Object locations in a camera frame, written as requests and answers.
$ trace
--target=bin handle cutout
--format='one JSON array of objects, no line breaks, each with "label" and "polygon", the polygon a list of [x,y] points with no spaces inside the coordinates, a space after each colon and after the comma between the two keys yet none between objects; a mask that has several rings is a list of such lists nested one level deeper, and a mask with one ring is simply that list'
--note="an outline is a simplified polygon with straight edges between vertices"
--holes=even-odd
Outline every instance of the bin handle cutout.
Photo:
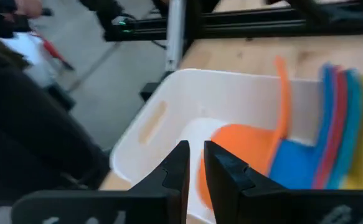
[{"label": "bin handle cutout", "polygon": [[147,119],[147,122],[143,125],[138,134],[138,142],[140,144],[147,144],[148,141],[152,138],[154,130],[158,128],[159,123],[163,120],[166,110],[167,103],[165,101],[161,101],[154,109],[151,117]]}]

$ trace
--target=wooden table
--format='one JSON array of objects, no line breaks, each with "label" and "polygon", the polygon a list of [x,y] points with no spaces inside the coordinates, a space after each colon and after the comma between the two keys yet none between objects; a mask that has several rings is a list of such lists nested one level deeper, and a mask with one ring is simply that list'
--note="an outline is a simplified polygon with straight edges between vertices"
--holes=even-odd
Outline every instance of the wooden table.
[{"label": "wooden table", "polygon": [[[222,0],[216,11],[257,9],[262,0]],[[363,35],[344,37],[288,37],[253,39],[197,40],[189,49],[181,68],[200,68],[276,75],[274,58],[284,57],[291,78],[317,79],[322,64],[332,62],[344,67],[356,67],[363,73]],[[102,190],[127,190],[129,183],[108,174]],[[200,223],[189,217],[188,223]]]}]

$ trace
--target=orange plastic piece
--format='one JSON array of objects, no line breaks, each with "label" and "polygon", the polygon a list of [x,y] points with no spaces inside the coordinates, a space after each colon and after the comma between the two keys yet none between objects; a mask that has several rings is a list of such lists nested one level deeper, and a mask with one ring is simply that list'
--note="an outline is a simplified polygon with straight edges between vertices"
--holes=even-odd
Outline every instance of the orange plastic piece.
[{"label": "orange plastic piece", "polygon": [[[270,171],[280,139],[285,139],[288,135],[291,114],[291,88],[285,60],[277,57],[275,64],[281,81],[280,115],[276,129],[267,130],[244,124],[230,124],[217,130],[211,139],[264,175]],[[203,156],[198,173],[198,189],[203,202],[213,209],[206,184]]]}]

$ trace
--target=red object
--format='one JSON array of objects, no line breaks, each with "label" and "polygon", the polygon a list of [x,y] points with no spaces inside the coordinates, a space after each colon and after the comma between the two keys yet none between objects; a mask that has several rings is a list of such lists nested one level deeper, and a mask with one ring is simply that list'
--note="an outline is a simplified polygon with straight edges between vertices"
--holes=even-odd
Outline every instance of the red object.
[{"label": "red object", "polygon": [[66,67],[66,69],[69,70],[75,70],[71,64],[69,64],[63,57],[62,55],[59,54],[59,52],[57,51],[57,49],[54,47],[54,45],[52,45],[47,39],[45,39],[44,37],[42,37],[41,35],[39,35],[38,33],[34,33],[34,36],[40,38],[43,41],[43,47],[44,49],[46,49],[46,51],[48,51],[48,53],[51,55],[51,57],[53,58],[57,58],[62,62],[62,65],[64,65]]},{"label": "red object", "polygon": [[328,182],[343,137],[344,124],[346,122],[347,80],[344,74],[345,71],[342,71],[340,67],[335,68],[335,70],[335,74],[332,76],[335,86],[335,109],[332,114],[331,127],[328,133],[325,152],[314,177],[314,189],[323,189]]}]

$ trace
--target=white plastic bin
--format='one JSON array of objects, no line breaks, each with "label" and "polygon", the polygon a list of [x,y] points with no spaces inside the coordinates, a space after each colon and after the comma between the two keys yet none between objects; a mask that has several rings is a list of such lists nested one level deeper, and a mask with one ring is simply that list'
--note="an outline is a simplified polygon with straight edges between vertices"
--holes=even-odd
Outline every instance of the white plastic bin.
[{"label": "white plastic bin", "polygon": [[[292,80],[290,139],[313,144],[322,115],[322,85]],[[274,129],[280,82],[275,76],[210,70],[180,70],[163,81],[139,112],[111,155],[115,175],[131,185],[146,177],[176,146],[191,148],[189,220],[215,223],[197,193],[197,171],[204,141],[225,124]]]}]

